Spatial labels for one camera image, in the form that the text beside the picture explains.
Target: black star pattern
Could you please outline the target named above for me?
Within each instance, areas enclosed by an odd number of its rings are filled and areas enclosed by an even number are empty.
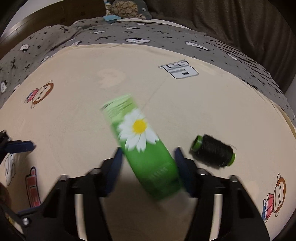
[[[129,34],[132,34],[132,33],[137,33],[137,32],[133,32],[133,31],[123,31],[123,33],[129,33]]]
[[[15,66],[15,59],[13,61],[10,61],[12,63],[11,69],[16,69],[17,67]]]
[[[100,40],[100,39],[108,39],[108,38],[110,38],[110,37],[112,37],[112,36],[99,37],[99,38],[96,39],[96,41],[97,41],[97,40]]]
[[[165,33],[165,32],[162,32],[162,31],[157,31],[158,33],[162,33],[162,34],[169,34],[169,33]]]
[[[28,64],[27,66],[25,66],[25,68],[26,68],[25,72],[27,71],[27,69],[29,69],[30,65],[31,64]]]
[[[65,33],[66,31],[69,31],[69,29],[65,28],[64,26],[60,27],[59,29],[63,29],[63,30],[64,30],[64,33]]]

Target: cartoon character print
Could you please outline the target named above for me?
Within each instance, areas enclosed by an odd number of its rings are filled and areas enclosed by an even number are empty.
[[[82,41],[77,41],[75,43],[72,43],[71,46],[77,46],[78,44],[82,43]]]
[[[234,57],[234,56],[232,56],[231,54],[228,53],[228,55],[229,55],[230,57],[232,57],[234,60],[237,60],[237,58]]]
[[[15,92],[20,87],[20,85],[21,84],[19,83],[16,87],[14,87],[12,92]]]
[[[29,45],[28,44],[24,44],[22,47],[20,47],[20,50],[23,51],[24,53],[27,52],[29,49]]]
[[[195,44],[195,43],[192,43],[192,42],[185,42],[187,45],[190,45],[190,46],[193,46],[193,47],[196,47],[196,48],[199,48],[199,49],[203,49],[203,50],[206,50],[206,51],[209,51],[206,47],[204,46],[201,46],[199,44]]]
[[[26,98],[24,104],[32,101],[31,108],[34,108],[39,102],[41,102],[48,94],[52,91],[54,84],[49,81],[46,85],[42,86],[40,89],[36,88],[31,91],[29,96]]]
[[[8,154],[4,163],[5,177],[7,186],[10,185],[13,177],[15,176],[15,158],[14,154]]]
[[[93,32],[93,34],[100,34],[100,33],[103,33],[105,32],[105,30],[100,30],[100,31],[97,31],[97,32]]]
[[[44,58],[41,60],[41,63],[43,63],[44,61],[46,61],[48,58],[49,58],[49,56],[44,57]]]
[[[135,44],[146,44],[146,43],[149,43],[150,40],[149,39],[141,39],[141,38],[129,38],[129,39],[126,39],[126,42],[135,43]]]
[[[2,81],[0,84],[0,89],[1,89],[1,93],[4,93],[5,90],[7,89],[7,81]]]
[[[160,69],[165,69],[176,79],[183,79],[198,75],[198,72],[183,59],[175,63],[164,64],[159,66]]]
[[[280,174],[277,176],[277,183],[273,194],[267,194],[266,199],[263,200],[262,219],[266,223],[272,213],[277,217],[279,210],[283,206],[286,196],[286,182]]]
[[[30,174],[26,176],[26,189],[30,207],[40,206],[41,201],[37,186],[37,172],[35,167],[32,167]]]

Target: gray blanket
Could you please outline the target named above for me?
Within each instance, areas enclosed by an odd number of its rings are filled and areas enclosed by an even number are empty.
[[[239,49],[286,92],[296,74],[296,18],[291,14],[290,27],[270,1],[284,5],[283,0],[145,0],[152,18],[205,32]]]
[[[147,22],[109,24],[103,18],[81,20],[70,27],[45,27],[15,46],[0,61],[1,90],[5,89],[0,107],[29,74],[60,49],[99,43],[149,45],[216,65],[273,100],[296,125],[286,97],[268,71],[236,48],[194,30]]]

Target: white petal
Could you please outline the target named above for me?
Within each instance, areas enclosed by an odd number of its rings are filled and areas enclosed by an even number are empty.
[[[131,115],[131,113],[128,113],[124,116],[124,122],[127,124],[127,125],[133,125],[133,123],[135,122],[133,116]]]
[[[130,136],[134,136],[135,134],[132,132],[132,130],[123,130],[119,133],[118,138],[120,141],[128,139]]]
[[[140,152],[141,150],[145,151],[145,149],[146,149],[146,134],[143,133],[141,134],[140,139],[137,143],[137,150],[138,152]]]
[[[130,125],[129,123],[122,122],[122,123],[117,127],[117,130],[118,130],[119,132],[124,131],[124,130],[129,130],[129,129],[132,128],[132,126],[133,126],[133,124]]]
[[[139,108],[135,108],[131,112],[131,118],[135,122],[137,119],[144,119],[144,116],[141,113],[141,110]]]
[[[146,139],[150,144],[154,144],[155,145],[155,141],[158,141],[158,136],[155,134],[155,132],[150,128],[147,127],[147,129],[145,130],[146,132]]]
[[[137,145],[139,139],[140,139],[140,135],[134,135],[134,136],[130,136],[126,140],[126,148],[128,148],[128,151],[131,151],[131,150],[133,150],[135,148],[135,146]]]

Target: pillow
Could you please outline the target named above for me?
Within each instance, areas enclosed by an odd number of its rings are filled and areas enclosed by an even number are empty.
[[[143,0],[115,0],[111,7],[111,14],[122,18],[152,19]]]

